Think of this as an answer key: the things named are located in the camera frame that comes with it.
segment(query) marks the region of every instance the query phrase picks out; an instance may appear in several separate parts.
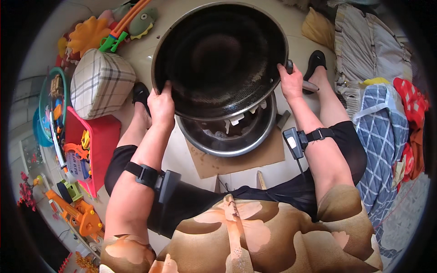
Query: stainless steel pot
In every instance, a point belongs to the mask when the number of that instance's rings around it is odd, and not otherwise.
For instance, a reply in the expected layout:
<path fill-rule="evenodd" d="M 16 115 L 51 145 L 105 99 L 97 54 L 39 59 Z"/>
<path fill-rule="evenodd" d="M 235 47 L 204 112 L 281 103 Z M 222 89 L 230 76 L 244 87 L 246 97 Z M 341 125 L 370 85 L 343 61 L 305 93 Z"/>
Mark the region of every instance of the stainless steel pot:
<path fill-rule="evenodd" d="M 243 130 L 242 136 L 221 138 L 202 129 L 201 121 L 188 120 L 179 116 L 176 116 L 176 120 L 185 138 L 199 150 L 220 157 L 240 156 L 258 147 L 276 123 L 277 107 L 274 93 L 266 98 L 266 102 L 267 107 L 265 109 L 258 107 L 255 112 L 258 114 L 250 126 Z"/>

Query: green plush toy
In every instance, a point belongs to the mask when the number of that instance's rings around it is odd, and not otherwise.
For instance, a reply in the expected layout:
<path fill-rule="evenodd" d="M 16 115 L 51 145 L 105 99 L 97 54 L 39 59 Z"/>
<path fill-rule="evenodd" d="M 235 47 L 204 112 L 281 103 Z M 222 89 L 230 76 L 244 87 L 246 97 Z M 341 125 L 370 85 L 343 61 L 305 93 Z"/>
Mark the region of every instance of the green plush toy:
<path fill-rule="evenodd" d="M 120 20 L 129 12 L 132 5 L 130 3 L 119 6 L 116 9 L 112 10 L 112 16 L 114 17 L 114 21 L 120 22 Z"/>
<path fill-rule="evenodd" d="M 158 10 L 155 7 L 148 7 L 142 9 L 131 21 L 128 26 L 131 40 L 140 39 L 143 35 L 146 35 L 151 28 L 155 20 L 158 18 Z"/>

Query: orange toy gun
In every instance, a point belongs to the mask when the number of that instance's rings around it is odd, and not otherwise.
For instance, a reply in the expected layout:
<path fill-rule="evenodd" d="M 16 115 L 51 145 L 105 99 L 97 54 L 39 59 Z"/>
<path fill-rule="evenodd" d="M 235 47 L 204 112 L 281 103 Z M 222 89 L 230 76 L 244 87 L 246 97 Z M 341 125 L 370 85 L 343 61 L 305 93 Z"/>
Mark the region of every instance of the orange toy gun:
<path fill-rule="evenodd" d="M 79 226 L 79 233 L 83 237 L 90 236 L 94 241 L 100 243 L 97 238 L 104 237 L 102 231 L 103 224 L 100 222 L 100 218 L 94 211 L 94 207 L 83 199 L 76 203 L 76 206 L 71 206 L 65 202 L 54 190 L 49 190 L 46 193 L 50 200 L 54 200 L 64 211 L 62 212 L 62 218 L 66 222 L 70 222 L 73 227 Z"/>
<path fill-rule="evenodd" d="M 88 150 L 82 149 L 82 145 L 74 144 L 74 143 L 67 143 L 64 145 L 64 152 L 68 151 L 74 151 L 77 156 L 80 157 L 80 159 L 86 159 L 88 155 Z"/>

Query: red box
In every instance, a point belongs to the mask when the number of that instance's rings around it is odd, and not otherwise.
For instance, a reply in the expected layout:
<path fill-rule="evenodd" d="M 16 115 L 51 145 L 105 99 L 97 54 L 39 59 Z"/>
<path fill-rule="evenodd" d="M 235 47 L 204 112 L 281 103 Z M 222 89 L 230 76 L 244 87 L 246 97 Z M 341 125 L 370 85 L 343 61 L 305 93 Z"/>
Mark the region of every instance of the red box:
<path fill-rule="evenodd" d="M 97 191 L 104 185 L 106 170 L 120 139 L 121 122 L 112 115 L 98 117 L 91 120 L 80 118 L 75 110 L 67 107 L 65 120 L 65 143 L 80 144 L 84 130 L 90 132 L 90 163 L 92 182 L 91 194 L 97 197 Z M 86 191 L 86 183 L 79 181 Z"/>

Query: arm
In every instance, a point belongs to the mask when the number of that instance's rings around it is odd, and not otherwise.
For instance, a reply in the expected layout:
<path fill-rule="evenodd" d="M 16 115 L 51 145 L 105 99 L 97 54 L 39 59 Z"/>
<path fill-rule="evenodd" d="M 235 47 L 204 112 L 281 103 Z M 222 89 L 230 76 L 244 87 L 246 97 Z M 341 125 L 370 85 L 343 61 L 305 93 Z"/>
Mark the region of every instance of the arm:
<path fill-rule="evenodd" d="M 147 100 L 152 115 L 152 126 L 138 146 L 131 161 L 161 171 L 164 151 L 174 128 L 174 102 L 171 84 L 166 83 L 162 94 L 152 89 Z M 149 243 L 147 218 L 154 198 L 151 188 L 135 181 L 135 176 L 124 171 L 118 179 L 106 210 L 105 239 L 114 235 L 130 234 Z"/>
<path fill-rule="evenodd" d="M 324 125 L 302 97 L 303 78 L 297 66 L 294 65 L 291 75 L 280 64 L 278 70 L 281 75 L 282 93 L 290 105 L 298 128 L 306 134 L 323 128 Z M 349 166 L 332 138 L 310 142 L 305 149 L 305 157 L 314 178 L 318 204 L 335 185 L 354 186 Z"/>

